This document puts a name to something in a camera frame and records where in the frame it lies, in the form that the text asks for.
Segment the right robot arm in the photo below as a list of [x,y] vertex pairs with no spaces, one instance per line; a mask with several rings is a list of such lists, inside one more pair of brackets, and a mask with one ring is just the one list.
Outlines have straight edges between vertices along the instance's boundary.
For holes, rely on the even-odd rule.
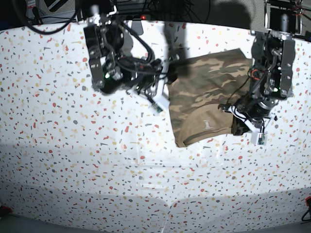
[[[84,34],[89,54],[92,88],[103,95],[123,90],[149,102],[155,114],[169,108],[165,85],[175,81],[170,65],[178,61],[178,54],[156,59],[152,48],[138,33],[118,18],[116,5],[105,8],[98,0],[82,2]],[[135,58],[126,55],[122,47],[125,36],[131,35],[147,50],[147,55]]]

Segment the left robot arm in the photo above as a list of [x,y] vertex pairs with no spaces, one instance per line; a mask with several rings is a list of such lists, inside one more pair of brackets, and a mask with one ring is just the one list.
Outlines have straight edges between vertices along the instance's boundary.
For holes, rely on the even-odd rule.
[[265,120],[277,120],[271,110],[280,101],[292,97],[294,37],[302,32],[301,16],[304,7],[300,0],[266,0],[264,26],[267,33],[254,32],[252,46],[253,65],[247,75],[250,88],[235,103],[218,107],[233,115],[231,133],[251,134],[251,143],[265,145],[267,141]]

